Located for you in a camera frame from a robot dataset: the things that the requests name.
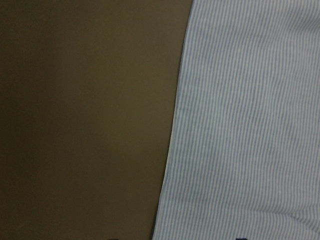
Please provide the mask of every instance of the blue and white striped cloth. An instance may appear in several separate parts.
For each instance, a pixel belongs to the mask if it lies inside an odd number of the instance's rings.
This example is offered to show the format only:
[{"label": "blue and white striped cloth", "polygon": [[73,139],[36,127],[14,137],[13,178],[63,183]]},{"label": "blue and white striped cloth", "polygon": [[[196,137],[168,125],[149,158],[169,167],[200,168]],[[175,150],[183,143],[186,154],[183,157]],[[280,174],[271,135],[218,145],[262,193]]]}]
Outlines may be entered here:
[{"label": "blue and white striped cloth", "polygon": [[320,0],[194,0],[153,240],[320,240]]}]

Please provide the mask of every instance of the folded cloth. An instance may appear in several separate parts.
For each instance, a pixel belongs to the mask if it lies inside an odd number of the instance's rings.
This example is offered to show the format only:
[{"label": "folded cloth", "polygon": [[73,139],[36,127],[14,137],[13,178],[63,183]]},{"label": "folded cloth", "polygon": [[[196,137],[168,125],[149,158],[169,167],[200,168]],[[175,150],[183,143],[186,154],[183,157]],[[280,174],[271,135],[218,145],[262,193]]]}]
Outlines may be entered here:
[{"label": "folded cloth", "polygon": [[153,240],[320,239],[320,1],[194,0]]}]

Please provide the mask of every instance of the striped fabric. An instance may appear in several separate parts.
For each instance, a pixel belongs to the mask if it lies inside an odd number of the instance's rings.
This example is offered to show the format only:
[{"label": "striped fabric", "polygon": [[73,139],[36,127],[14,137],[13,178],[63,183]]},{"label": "striped fabric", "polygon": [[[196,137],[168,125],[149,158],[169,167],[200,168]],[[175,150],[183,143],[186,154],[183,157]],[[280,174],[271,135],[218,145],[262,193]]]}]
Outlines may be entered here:
[{"label": "striped fabric", "polygon": [[320,240],[320,1],[194,0],[153,240]]}]

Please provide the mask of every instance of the brown background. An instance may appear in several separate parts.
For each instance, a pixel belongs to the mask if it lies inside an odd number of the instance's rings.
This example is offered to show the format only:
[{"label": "brown background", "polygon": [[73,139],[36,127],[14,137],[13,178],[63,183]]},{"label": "brown background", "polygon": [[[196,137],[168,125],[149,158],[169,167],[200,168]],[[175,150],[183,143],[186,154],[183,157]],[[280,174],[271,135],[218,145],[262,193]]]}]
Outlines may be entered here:
[{"label": "brown background", "polygon": [[191,0],[1,1],[1,240],[147,240]]}]

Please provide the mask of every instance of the blue stripe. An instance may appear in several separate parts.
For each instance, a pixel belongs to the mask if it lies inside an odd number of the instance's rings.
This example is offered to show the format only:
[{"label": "blue stripe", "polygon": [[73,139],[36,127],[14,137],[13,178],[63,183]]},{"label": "blue stripe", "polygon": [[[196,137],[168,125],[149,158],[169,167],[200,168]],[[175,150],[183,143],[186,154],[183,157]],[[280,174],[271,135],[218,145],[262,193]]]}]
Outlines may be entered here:
[{"label": "blue stripe", "polygon": [[320,1],[194,0],[153,240],[320,239]]}]

